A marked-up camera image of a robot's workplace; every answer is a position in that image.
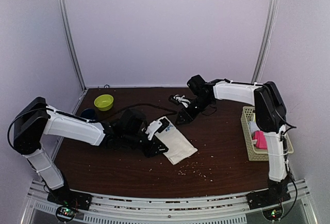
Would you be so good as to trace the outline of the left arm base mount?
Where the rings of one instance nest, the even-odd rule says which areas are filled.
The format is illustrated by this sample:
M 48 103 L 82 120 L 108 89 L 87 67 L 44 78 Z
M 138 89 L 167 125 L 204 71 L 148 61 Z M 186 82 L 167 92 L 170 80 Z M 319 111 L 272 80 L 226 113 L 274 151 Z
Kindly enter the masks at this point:
M 73 221 L 81 211 L 88 211 L 92 201 L 92 195 L 72 190 L 48 190 L 47 200 L 58 205 L 55 217 L 61 223 Z

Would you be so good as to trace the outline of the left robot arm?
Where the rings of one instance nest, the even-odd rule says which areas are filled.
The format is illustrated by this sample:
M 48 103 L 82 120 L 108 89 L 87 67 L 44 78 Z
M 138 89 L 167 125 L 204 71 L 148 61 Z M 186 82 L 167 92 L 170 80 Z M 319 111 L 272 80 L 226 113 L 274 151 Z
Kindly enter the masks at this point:
M 139 149 L 145 157 L 154 157 L 169 150 L 156 137 L 168 126 L 167 118 L 148 123 L 144 113 L 132 108 L 125 108 L 123 115 L 110 123 L 86 119 L 60 111 L 48 105 L 45 98 L 37 97 L 12 120 L 7 139 L 45 181 L 49 193 L 62 205 L 70 205 L 74 194 L 64 174 L 45 152 L 42 136 L 68 138 L 105 149 Z

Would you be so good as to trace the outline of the white towel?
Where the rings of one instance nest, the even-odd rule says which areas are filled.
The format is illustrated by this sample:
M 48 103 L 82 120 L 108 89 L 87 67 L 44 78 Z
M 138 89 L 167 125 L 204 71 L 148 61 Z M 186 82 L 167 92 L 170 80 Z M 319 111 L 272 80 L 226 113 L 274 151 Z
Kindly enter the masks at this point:
M 169 149 L 164 153 L 165 157 L 172 165 L 176 165 L 195 154 L 198 149 L 190 143 L 167 117 L 164 118 L 169 121 L 169 125 L 162 132 L 156 132 L 155 136 Z

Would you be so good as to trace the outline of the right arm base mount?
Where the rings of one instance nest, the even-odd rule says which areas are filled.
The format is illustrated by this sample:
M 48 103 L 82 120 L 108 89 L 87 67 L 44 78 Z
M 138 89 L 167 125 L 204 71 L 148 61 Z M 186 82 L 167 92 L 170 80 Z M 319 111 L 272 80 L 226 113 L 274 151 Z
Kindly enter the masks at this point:
M 291 199 L 287 191 L 278 195 L 270 189 L 251 191 L 246 195 L 250 210 L 261 209 L 267 221 L 280 221 L 284 217 L 283 203 Z

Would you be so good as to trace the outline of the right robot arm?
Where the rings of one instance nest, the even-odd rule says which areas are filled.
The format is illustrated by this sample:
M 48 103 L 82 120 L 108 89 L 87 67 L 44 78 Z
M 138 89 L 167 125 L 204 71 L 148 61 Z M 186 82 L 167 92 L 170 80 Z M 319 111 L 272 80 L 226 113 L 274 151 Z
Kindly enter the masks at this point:
M 287 111 L 276 84 L 272 81 L 264 84 L 240 83 L 228 79 L 207 82 L 200 75 L 195 75 L 187 85 L 195 98 L 178 112 L 176 125 L 191 123 L 216 100 L 241 102 L 254 107 L 255 122 L 264 133 L 269 158 L 268 189 L 264 199 L 269 204 L 275 204 L 284 196 L 290 179 L 287 168 Z

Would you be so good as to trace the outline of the pink towel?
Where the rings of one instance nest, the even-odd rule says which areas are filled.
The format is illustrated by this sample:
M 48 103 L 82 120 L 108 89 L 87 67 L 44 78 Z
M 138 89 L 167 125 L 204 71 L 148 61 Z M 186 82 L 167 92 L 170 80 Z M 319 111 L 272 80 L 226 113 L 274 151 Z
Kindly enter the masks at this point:
M 267 141 L 262 131 L 256 131 L 253 136 L 253 140 L 256 140 L 255 147 L 258 149 L 266 150 Z

